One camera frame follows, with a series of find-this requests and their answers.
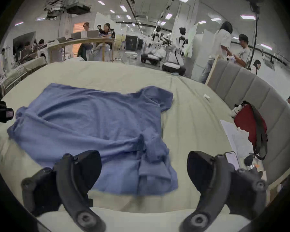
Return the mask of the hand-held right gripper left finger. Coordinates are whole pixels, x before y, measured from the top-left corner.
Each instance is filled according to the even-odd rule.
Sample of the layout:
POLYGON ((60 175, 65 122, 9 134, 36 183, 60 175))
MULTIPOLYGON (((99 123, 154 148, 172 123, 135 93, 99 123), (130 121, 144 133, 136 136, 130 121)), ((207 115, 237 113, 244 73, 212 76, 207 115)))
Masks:
POLYGON ((90 208, 93 199, 88 192, 101 174, 100 153, 88 150, 76 156, 66 153, 21 182, 24 207, 35 217, 58 211, 63 205, 73 222, 85 232, 104 232, 104 221, 90 208))

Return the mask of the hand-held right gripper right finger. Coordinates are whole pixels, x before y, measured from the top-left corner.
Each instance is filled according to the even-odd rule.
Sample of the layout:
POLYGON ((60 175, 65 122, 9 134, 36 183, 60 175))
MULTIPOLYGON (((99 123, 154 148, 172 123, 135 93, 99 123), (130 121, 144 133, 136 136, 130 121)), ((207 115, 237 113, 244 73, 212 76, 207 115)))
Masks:
POLYGON ((201 196, 193 213, 180 225, 181 232, 204 232, 217 219, 226 205, 231 215, 254 220, 266 207, 267 183, 261 171, 235 167, 226 154, 215 157, 201 151, 191 151, 187 172, 201 196))

